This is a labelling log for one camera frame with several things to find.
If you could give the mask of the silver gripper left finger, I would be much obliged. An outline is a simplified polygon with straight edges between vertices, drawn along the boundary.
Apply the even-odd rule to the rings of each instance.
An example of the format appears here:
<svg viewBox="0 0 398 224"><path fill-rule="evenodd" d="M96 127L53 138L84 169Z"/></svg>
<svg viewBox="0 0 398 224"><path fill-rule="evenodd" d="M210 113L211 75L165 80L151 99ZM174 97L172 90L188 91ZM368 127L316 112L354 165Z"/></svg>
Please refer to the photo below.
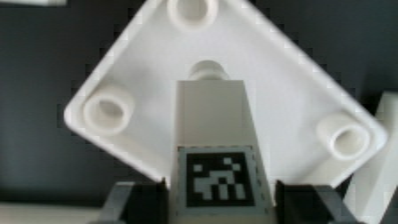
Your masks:
<svg viewBox="0 0 398 224"><path fill-rule="evenodd" d="M169 224L165 182L117 182L94 224Z"/></svg>

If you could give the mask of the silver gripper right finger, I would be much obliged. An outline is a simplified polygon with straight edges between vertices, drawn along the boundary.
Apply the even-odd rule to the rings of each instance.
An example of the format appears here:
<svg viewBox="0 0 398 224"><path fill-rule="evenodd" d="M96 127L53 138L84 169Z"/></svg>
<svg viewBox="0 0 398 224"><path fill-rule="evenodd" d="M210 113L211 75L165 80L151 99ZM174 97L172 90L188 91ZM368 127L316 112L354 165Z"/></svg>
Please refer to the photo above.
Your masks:
<svg viewBox="0 0 398 224"><path fill-rule="evenodd" d="M329 185L275 185L279 224L366 224L354 216Z"/></svg>

